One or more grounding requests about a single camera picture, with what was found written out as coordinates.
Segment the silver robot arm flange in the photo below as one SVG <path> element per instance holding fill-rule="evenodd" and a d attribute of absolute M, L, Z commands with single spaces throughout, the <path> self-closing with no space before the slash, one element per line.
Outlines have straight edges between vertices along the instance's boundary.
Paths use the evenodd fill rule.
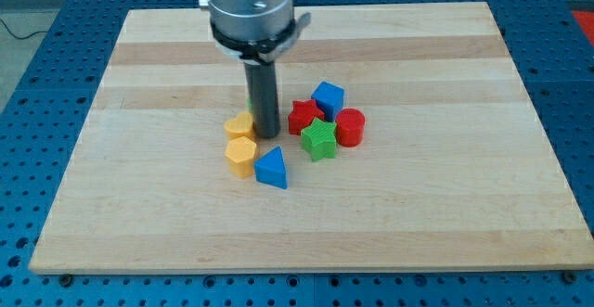
<path fill-rule="evenodd" d="M 270 64 L 287 53 L 311 23 L 295 16 L 293 0 L 207 0 L 213 38 L 224 53 Z"/>

